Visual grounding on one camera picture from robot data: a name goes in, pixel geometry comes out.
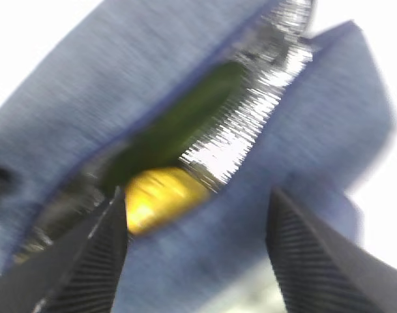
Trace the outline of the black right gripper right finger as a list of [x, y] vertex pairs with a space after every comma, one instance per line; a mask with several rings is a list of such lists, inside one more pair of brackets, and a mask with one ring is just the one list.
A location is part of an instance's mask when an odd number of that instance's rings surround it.
[[397, 269], [271, 192], [267, 252], [287, 312], [397, 312]]

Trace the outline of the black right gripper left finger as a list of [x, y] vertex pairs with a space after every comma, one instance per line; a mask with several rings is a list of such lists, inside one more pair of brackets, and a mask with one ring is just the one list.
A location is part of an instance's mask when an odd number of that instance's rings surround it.
[[0, 276], [0, 312], [110, 312], [126, 258], [125, 197]]

